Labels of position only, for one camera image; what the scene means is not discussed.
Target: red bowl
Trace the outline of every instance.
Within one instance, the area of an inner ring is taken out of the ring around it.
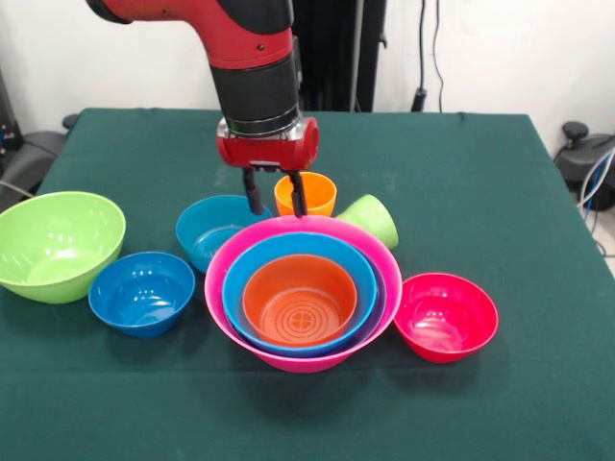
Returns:
[[[404,282],[395,326],[413,351],[434,363],[459,360],[483,348],[498,329],[498,309],[470,280],[421,274]]]

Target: green bowl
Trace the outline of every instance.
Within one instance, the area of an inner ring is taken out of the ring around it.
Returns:
[[[126,219],[114,202],[56,192],[0,214],[0,285],[41,303],[71,303],[117,259]]]

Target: orange cup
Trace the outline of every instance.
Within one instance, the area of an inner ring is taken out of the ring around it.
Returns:
[[[357,306],[357,288],[321,256],[284,256],[265,264],[243,291],[243,313],[258,338],[304,348],[342,335]]]
[[[311,171],[301,172],[301,180],[306,193],[307,214],[320,214],[331,216],[337,199],[335,182],[320,173]],[[278,181],[274,189],[276,206],[281,216],[294,214],[292,209],[292,183],[288,176]]]

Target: white wall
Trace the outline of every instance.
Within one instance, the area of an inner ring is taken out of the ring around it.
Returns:
[[[189,26],[112,24],[86,0],[0,0],[0,68],[24,132],[85,107],[219,107]]]
[[[418,84],[420,1],[388,3],[376,109],[408,110]],[[445,110],[529,113],[550,150],[569,119],[592,132],[615,130],[615,2],[441,3]],[[431,48],[434,0],[428,4]],[[110,24],[86,0],[0,0],[0,67],[25,132],[58,129],[64,115],[84,107],[218,107],[188,26]],[[431,56],[427,72],[426,109],[434,110]]]
[[[615,2],[441,0],[436,56],[444,110],[529,113],[551,152],[563,122],[615,131]],[[419,82],[419,0],[388,0],[376,109],[407,110]],[[439,82],[431,60],[435,1],[428,0],[427,110]]]

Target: plastic bowl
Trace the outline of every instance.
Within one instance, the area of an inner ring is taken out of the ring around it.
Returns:
[[[260,339],[288,348],[318,346],[344,334],[357,306],[353,279],[321,256],[289,255],[248,280],[243,313]]]
[[[408,345],[434,363],[459,360],[483,348],[498,329],[498,309],[470,280],[421,274],[404,282],[395,326]]]
[[[252,346],[232,327],[224,313],[222,284],[226,272],[233,262],[248,248],[259,241],[289,232],[322,232],[339,238],[360,250],[378,271],[385,293],[385,306],[380,321],[371,334],[357,344],[329,355],[309,358],[284,357],[264,352]],[[378,338],[390,325],[402,298],[402,275],[393,255],[376,237],[352,224],[324,216],[293,216],[272,218],[238,232],[227,241],[211,260],[210,270],[205,278],[205,297],[213,321],[242,348],[252,352],[263,361],[291,373],[316,373],[341,363],[353,353]]]
[[[329,343],[309,348],[284,348],[261,341],[246,321],[241,308],[241,293],[250,276],[260,266],[277,257],[293,254],[319,255],[341,265],[353,278],[357,287],[357,309],[345,334]],[[346,347],[356,336],[363,339],[373,331],[382,314],[376,298],[379,295],[375,270],[365,257],[346,242],[313,232],[292,232],[266,238],[237,258],[225,277],[223,297],[226,314],[234,328],[259,349],[288,357],[325,355]]]
[[[192,269],[167,253],[122,257],[89,289],[92,312],[110,327],[139,338],[160,336],[179,319],[194,293]]]
[[[270,217],[267,207],[260,216],[254,214],[245,197],[216,195],[184,210],[175,233],[192,265],[205,273],[224,242],[243,228]]]
[[[41,303],[87,295],[117,256],[126,220],[114,202],[87,192],[56,192],[0,214],[0,284]]]

